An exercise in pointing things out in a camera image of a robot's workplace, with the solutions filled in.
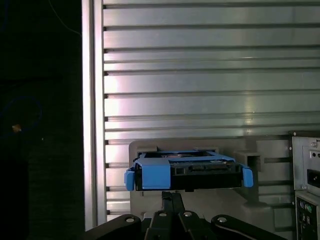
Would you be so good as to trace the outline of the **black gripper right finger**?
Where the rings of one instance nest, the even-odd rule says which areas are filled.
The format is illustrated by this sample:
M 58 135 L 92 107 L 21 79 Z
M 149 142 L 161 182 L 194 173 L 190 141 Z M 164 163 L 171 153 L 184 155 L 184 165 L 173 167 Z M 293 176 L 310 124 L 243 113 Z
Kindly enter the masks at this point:
M 171 209 L 188 240 L 282 240 L 283 237 L 262 228 L 220 214 L 210 221 L 186 210 L 180 193 L 171 194 Z

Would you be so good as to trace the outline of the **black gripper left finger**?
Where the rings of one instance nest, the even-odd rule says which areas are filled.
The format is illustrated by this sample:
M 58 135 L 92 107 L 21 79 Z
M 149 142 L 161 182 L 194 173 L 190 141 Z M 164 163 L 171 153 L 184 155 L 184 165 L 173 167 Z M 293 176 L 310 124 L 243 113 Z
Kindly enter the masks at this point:
M 84 233 L 86 240 L 169 240 L 174 220 L 174 193 L 161 193 L 161 210 L 141 220 L 124 214 Z

